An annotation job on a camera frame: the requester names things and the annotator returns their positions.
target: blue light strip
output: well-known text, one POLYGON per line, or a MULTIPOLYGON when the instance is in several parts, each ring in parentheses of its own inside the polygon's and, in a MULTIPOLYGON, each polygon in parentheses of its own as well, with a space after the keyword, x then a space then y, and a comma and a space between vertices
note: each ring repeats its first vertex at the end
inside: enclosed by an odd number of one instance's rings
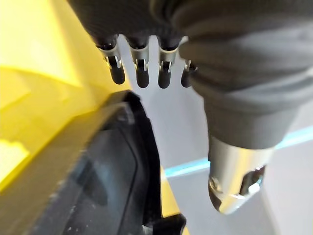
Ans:
MULTIPOLYGON (((287 134, 286 137, 276 146, 276 149, 286 148, 295 144, 304 143, 313 140, 313 126, 287 134)), ((192 162, 177 165, 165 169, 166 178, 186 175, 199 170, 210 168, 210 162, 207 158, 202 158, 192 162)))

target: yellow object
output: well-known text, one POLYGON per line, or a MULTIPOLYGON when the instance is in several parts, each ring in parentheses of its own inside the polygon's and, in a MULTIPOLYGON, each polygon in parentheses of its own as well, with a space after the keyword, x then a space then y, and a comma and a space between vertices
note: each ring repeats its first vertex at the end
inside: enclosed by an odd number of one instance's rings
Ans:
POLYGON ((64 0, 1 1, 0 30, 2 191, 73 117, 130 84, 114 84, 64 0))
MULTIPOLYGON (((162 215, 167 217, 180 212, 171 186, 168 183, 164 170, 161 167, 161 201, 162 201, 162 215)), ((187 227, 185 227, 182 235, 189 235, 187 227)))

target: gray fabric sleeve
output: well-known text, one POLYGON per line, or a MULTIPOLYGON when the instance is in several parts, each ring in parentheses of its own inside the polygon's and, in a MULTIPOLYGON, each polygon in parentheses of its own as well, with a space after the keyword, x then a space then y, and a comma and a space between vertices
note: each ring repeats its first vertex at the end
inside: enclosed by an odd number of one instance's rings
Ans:
POLYGON ((155 2, 154 16, 189 37, 179 53, 198 67, 209 133, 250 149, 280 142, 313 95, 313 1, 155 2))

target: robotic hand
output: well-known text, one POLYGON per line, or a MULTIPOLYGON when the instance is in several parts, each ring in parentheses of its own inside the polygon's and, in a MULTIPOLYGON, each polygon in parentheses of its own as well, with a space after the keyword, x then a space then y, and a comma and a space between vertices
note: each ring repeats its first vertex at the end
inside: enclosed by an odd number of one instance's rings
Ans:
POLYGON ((313 95, 306 74, 313 65, 312 1, 69 2, 110 68, 120 72, 112 73, 117 84, 124 77, 115 35, 130 44, 140 87, 149 82, 147 38, 159 38, 162 88, 179 47, 186 60, 181 83, 204 98, 214 207, 232 213, 257 193, 273 148, 313 95), (179 46, 184 35, 189 41, 179 46))

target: metal joint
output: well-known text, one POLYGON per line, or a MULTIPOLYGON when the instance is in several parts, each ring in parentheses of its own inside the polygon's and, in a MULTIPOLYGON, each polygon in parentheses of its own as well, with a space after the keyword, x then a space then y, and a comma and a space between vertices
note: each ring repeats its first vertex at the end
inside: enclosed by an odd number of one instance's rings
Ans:
POLYGON ((98 48, 98 49, 102 53, 103 58, 107 62, 110 69, 112 69, 113 64, 111 64, 109 58, 112 58, 112 57, 114 57, 114 60, 115 60, 118 68, 120 68, 122 66, 122 57, 121 57, 121 54, 119 52, 117 45, 111 50, 103 50, 101 48, 98 48))

